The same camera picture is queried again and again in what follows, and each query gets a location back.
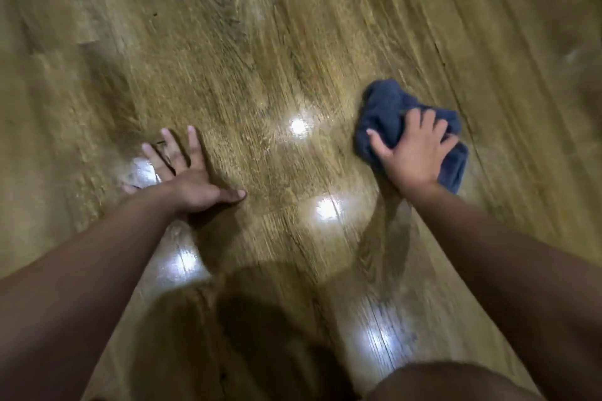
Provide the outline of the dark blue cleaning cloth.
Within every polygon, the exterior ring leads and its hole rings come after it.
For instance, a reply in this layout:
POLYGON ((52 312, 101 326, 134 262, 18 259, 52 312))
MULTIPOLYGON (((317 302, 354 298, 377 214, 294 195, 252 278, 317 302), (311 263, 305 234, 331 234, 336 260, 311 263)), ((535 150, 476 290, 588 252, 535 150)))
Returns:
MULTIPOLYGON (((420 103, 416 97, 405 92, 394 79, 376 80, 369 84, 362 94, 362 106, 355 125, 353 144, 355 153, 376 173, 383 174, 384 169, 372 151, 367 130, 378 132, 383 143, 389 148, 394 148, 404 132, 405 115, 413 108, 426 111, 430 106, 420 103)), ((458 194, 468 157, 467 146, 458 142, 442 161, 439 184, 458 194)))

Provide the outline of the person's bare knee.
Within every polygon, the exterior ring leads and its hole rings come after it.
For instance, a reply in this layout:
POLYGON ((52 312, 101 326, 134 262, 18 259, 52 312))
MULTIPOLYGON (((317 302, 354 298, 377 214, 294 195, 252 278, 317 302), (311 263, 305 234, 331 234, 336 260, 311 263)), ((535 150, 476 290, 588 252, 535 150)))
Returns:
POLYGON ((544 401, 485 367, 464 362, 418 362, 396 369, 362 401, 544 401))

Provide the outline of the person's left hand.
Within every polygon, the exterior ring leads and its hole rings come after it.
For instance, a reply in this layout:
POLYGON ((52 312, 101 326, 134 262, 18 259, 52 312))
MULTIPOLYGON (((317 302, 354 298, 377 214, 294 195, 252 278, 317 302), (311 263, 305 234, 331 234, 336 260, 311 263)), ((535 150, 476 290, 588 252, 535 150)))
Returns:
POLYGON ((211 182, 203 146, 192 125, 187 127, 187 145, 188 148, 182 150, 188 160, 188 169, 179 175, 171 174, 162 154, 151 144, 144 143, 141 148, 159 179, 156 186, 167 194, 166 200, 175 206, 178 213, 193 214, 220 204, 217 202, 219 189, 229 188, 211 182))

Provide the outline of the person's right hand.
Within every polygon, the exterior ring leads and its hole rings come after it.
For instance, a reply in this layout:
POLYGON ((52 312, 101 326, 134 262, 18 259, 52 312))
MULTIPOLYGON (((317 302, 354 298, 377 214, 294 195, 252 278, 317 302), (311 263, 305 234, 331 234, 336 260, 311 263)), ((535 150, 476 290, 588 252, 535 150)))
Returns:
POLYGON ((413 202, 425 190, 438 187, 443 159, 438 156, 440 142, 446 136, 448 122, 436 119, 435 134, 421 134, 421 111, 411 109, 398 144, 389 160, 380 160, 385 173, 401 195, 413 202))

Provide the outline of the person's right forearm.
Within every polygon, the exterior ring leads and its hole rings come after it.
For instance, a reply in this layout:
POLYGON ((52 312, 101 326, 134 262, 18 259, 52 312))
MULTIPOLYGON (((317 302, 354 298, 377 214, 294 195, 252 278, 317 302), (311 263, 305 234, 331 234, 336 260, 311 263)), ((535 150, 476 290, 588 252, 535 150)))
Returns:
POLYGON ((434 182, 400 185, 549 401, 602 401, 602 268, 434 182))

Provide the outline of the person's left forearm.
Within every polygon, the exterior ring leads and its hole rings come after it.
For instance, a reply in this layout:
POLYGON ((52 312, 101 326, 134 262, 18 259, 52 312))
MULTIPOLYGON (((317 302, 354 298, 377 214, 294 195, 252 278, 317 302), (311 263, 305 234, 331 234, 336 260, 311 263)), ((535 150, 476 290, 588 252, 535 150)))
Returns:
POLYGON ((181 204, 149 187, 0 280, 0 401, 79 401, 181 204))

